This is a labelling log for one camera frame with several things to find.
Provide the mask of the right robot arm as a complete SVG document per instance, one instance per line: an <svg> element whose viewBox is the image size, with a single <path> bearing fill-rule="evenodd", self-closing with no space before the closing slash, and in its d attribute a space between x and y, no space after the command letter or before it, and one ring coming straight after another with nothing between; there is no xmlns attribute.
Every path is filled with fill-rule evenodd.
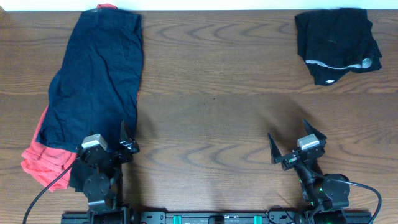
<svg viewBox="0 0 398 224"><path fill-rule="evenodd" d="M282 155L271 135L268 135L271 149L271 162L280 163L282 169L296 171L303 198L312 206L292 217L294 223L315 223L315 217L326 215L323 223L337 221L331 212L342 212L349 205L350 187L341 174L324 174L318 165L318 158L324 155L327 137L304 121L307 132L305 137L297 140L297 147L290 154Z"/></svg>

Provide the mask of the navy blue shorts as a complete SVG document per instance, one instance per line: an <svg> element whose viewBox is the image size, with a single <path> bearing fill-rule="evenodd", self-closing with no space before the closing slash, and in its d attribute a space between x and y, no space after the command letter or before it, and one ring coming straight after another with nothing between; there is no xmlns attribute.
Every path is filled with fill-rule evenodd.
<svg viewBox="0 0 398 224"><path fill-rule="evenodd" d="M37 142L75 152L95 133L112 152L119 147L121 123L135 131L144 65L141 25L141 15L120 9L81 13L50 83Z"/></svg>

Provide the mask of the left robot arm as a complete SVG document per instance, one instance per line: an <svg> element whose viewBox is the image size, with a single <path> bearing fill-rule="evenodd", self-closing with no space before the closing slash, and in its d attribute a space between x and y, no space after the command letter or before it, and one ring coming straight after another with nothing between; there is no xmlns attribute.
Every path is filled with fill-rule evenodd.
<svg viewBox="0 0 398 224"><path fill-rule="evenodd" d="M123 201L122 165L133 161L140 149L124 121L118 148L108 152L107 146L100 134L92 134L84 138L78 150L81 163L93 169L83 184L88 223L137 223L130 205Z"/></svg>

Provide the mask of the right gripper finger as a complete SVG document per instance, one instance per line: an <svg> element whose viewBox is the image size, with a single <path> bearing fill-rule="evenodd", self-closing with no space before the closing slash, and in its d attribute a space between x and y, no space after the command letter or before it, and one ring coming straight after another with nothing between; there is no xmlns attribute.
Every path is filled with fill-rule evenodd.
<svg viewBox="0 0 398 224"><path fill-rule="evenodd" d="M315 129L306 119L303 121L304 128L308 135L314 134L319 141L326 141L327 137Z"/></svg>
<svg viewBox="0 0 398 224"><path fill-rule="evenodd" d="M271 136L271 134L268 133L267 135L268 135L269 145L270 145L271 163L278 164L282 160L282 155L281 155L279 148L277 147L273 137Z"/></svg>

